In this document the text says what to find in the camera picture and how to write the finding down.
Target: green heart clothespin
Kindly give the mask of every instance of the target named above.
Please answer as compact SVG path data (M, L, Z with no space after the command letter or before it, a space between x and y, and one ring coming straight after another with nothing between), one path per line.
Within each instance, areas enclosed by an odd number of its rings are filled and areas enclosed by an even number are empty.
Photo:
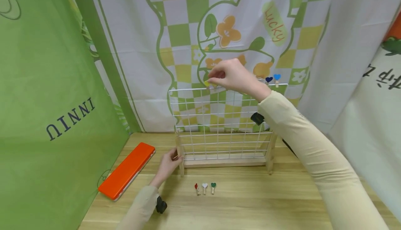
M210 185L212 187L212 194L214 194L214 188L216 187L216 183L211 183Z

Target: black object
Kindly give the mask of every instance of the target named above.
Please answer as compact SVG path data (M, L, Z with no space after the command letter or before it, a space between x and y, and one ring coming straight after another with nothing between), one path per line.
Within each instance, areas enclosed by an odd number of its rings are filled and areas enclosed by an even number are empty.
M167 208L167 203L163 201L163 199L159 196L157 198L156 211L162 214L164 211L166 211L166 208Z
M285 140L283 139L284 144L292 151L292 153L295 155L296 158L298 158L298 156L294 153L294 151L291 149L290 145L287 144L287 142L285 142Z
M255 122L255 123L259 126L259 125L261 125L261 124L263 123L263 121L265 120L265 118L264 118L261 114L255 112L255 113L251 116L251 120L252 120L253 122Z

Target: black clip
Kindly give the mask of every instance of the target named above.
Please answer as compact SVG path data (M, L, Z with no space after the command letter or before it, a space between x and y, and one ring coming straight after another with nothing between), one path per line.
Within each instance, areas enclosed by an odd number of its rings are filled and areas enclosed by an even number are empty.
M157 198L156 211L157 211L158 213L162 214L164 211L166 211L166 208L167 208L167 203L164 202L164 201L162 200L162 198L159 196L159 197Z
M253 120L253 122L255 122L255 123L259 126L259 125L261 125L261 124L263 123L263 121L265 120L265 118L264 118L261 114L255 112L255 113L251 116L251 120Z

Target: orange pencil case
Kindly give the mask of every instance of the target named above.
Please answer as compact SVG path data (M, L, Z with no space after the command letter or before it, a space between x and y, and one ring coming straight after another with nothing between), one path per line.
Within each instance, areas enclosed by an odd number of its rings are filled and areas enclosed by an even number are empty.
M117 201L155 152L153 146L139 143L99 186L98 191Z

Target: orange flower print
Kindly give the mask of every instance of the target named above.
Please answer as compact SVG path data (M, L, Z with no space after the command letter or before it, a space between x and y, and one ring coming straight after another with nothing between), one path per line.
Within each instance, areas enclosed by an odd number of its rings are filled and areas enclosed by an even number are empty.
M241 33L233 29L235 17L230 15L224 18L223 22L217 25L217 34L220 36L220 47L226 48L231 41L237 42L241 40Z
M260 62L256 64L253 68L253 74L256 75L257 78L265 79L270 75L270 67L273 66L273 62L263 63Z
M206 67L208 69L212 69L214 66L216 66L220 61L222 61L222 59L217 58L215 60L212 60L211 58L207 58L205 59L206 62Z
M241 62L243 66L245 66L246 64L245 55L241 54L240 56L237 57L237 59Z

